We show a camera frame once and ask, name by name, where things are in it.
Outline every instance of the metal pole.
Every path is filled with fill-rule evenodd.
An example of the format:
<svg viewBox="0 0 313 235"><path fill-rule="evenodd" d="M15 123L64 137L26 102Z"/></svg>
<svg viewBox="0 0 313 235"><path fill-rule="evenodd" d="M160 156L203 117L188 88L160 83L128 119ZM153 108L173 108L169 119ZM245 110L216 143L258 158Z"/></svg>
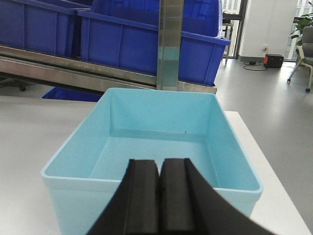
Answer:
<svg viewBox="0 0 313 235"><path fill-rule="evenodd" d="M160 0L156 89L177 91L183 0Z"/></svg>

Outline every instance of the blue crate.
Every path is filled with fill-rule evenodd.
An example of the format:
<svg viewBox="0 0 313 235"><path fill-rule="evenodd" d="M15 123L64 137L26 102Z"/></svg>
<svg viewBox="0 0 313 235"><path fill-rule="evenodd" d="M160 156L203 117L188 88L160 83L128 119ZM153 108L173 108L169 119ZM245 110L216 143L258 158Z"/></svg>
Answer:
<svg viewBox="0 0 313 235"><path fill-rule="evenodd" d="M126 20L79 11L82 22L81 59L139 72L157 73L158 13L134 14ZM225 38L182 32L179 79L214 85L223 57Z"/></svg>
<svg viewBox="0 0 313 235"><path fill-rule="evenodd" d="M95 0L90 12L158 25L160 0ZM185 0L182 30L220 38L221 0Z"/></svg>
<svg viewBox="0 0 313 235"><path fill-rule="evenodd" d="M64 0L0 0L0 44L58 56L80 54L81 22Z"/></svg>
<svg viewBox="0 0 313 235"><path fill-rule="evenodd" d="M101 96L98 94L91 94L87 92L79 92L70 89L55 87L48 91L46 94L44 94L42 98L97 102L101 98Z"/></svg>
<svg viewBox="0 0 313 235"><path fill-rule="evenodd" d="M63 235L84 235L107 205L129 159L190 158L249 216L263 186L216 97L108 89L42 169Z"/></svg>
<svg viewBox="0 0 313 235"><path fill-rule="evenodd" d="M79 4L83 4L83 5L87 5L87 6L91 6L92 3L93 3L93 0L68 0L68 1L79 3Z"/></svg>

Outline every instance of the power outlet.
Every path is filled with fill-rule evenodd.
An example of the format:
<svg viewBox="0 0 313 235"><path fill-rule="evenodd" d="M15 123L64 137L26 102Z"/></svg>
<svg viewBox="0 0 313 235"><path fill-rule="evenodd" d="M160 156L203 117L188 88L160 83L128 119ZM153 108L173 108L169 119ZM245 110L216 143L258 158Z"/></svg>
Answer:
<svg viewBox="0 0 313 235"><path fill-rule="evenodd" d="M262 45L262 50L263 51L268 51L268 45L267 44L263 44Z"/></svg>

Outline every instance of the office chair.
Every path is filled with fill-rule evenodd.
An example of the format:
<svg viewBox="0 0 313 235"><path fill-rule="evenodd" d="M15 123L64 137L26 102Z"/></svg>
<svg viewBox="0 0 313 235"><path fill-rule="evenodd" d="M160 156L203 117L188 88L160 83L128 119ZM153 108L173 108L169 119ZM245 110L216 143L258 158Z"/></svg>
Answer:
<svg viewBox="0 0 313 235"><path fill-rule="evenodd" d="M290 83L291 77L296 72L300 65L310 68L309 85L305 89L306 92L310 92L313 77L313 26L307 26L302 31L302 46L297 47L299 50L300 59L294 67L287 82Z"/></svg>

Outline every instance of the gray floor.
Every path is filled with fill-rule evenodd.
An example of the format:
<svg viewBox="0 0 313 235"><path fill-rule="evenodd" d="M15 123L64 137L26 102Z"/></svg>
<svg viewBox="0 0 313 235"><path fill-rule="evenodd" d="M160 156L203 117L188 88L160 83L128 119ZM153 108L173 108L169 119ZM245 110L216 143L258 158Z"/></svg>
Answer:
<svg viewBox="0 0 313 235"><path fill-rule="evenodd" d="M300 68L287 84L294 63L267 71L243 66L237 60L221 63L217 97L224 110L239 112L313 233L313 89L305 92L308 71ZM28 83L21 92L12 80L0 82L0 95L41 97L50 89Z"/></svg>

